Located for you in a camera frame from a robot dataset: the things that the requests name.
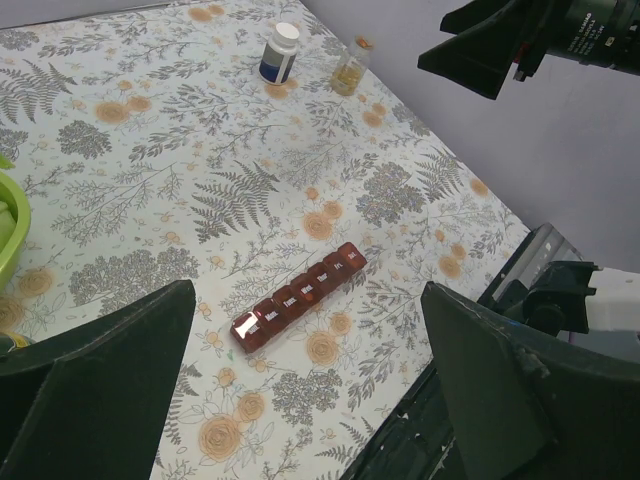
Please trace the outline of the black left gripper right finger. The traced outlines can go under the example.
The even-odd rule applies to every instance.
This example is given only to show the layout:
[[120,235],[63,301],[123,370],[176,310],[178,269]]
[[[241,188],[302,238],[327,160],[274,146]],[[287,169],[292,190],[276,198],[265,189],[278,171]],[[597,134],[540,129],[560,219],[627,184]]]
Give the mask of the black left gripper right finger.
[[638,478],[638,364],[558,340],[435,282],[421,305],[468,478]]

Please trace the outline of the white blue pill bottle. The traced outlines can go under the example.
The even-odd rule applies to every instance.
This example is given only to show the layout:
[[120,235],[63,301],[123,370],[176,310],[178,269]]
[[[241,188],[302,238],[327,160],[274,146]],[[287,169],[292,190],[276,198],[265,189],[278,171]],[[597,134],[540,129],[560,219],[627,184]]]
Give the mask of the white blue pill bottle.
[[259,65],[259,74],[265,82],[279,86],[288,80],[298,54],[299,37],[300,32],[294,25],[276,24]]

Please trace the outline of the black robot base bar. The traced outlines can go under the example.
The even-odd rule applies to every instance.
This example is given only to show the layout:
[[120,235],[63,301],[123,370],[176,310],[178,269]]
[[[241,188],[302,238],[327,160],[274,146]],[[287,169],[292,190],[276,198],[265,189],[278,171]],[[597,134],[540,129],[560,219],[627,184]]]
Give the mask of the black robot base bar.
[[[584,260],[549,224],[530,232],[471,301],[558,340],[639,366],[638,275]],[[345,477],[470,479],[434,356]]]

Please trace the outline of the red weekly pill organizer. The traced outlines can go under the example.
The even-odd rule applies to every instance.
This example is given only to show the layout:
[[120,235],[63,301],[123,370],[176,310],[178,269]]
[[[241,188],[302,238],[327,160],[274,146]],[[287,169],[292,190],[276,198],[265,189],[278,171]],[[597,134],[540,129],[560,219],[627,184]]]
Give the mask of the red weekly pill organizer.
[[344,243],[234,319],[232,338],[246,353],[256,352],[366,265],[367,259],[358,248],[351,242]]

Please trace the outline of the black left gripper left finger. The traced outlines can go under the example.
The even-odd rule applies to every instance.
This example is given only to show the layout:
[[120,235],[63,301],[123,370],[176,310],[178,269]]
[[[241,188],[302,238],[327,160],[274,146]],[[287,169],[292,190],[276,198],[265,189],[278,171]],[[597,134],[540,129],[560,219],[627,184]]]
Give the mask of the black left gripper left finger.
[[179,280],[3,352],[2,478],[149,478],[194,311]]

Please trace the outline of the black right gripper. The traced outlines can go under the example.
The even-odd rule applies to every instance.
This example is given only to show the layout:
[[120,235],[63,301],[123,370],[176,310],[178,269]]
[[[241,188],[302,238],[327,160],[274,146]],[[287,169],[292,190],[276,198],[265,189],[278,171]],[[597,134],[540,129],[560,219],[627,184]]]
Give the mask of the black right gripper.
[[551,55],[639,74],[637,1],[472,1],[444,16],[453,36],[421,54],[418,68],[495,99],[519,52],[519,74]]

